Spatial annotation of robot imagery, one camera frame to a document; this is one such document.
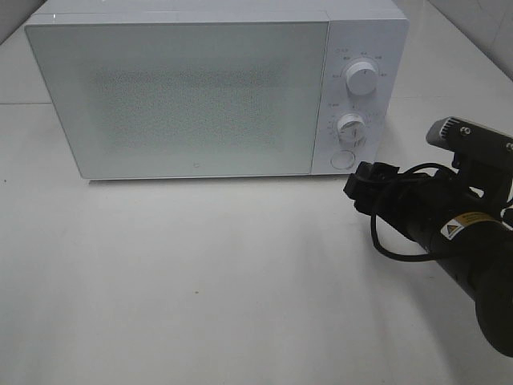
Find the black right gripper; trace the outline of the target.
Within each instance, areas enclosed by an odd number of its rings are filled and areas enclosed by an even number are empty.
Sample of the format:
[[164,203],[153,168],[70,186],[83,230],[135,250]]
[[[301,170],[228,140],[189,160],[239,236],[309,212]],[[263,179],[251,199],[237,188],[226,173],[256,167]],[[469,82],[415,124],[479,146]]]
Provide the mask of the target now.
[[343,188],[354,208],[376,216],[423,254],[376,249],[396,261],[434,261],[470,256],[512,239],[504,216],[511,206],[512,172],[467,160],[454,172],[425,163],[405,172],[382,162],[362,161]]

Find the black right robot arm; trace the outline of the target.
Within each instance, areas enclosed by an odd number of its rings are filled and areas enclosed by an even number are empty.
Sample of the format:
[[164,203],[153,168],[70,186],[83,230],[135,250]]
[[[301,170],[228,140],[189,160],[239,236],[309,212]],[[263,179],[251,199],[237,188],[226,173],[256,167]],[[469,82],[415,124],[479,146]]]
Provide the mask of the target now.
[[[474,301],[485,339],[502,355],[512,355],[512,231],[502,205],[473,191],[462,173],[436,163],[400,172],[390,164],[362,162],[344,192],[370,217],[371,240],[381,255],[437,262]],[[387,249],[378,236],[378,219],[423,252]]]

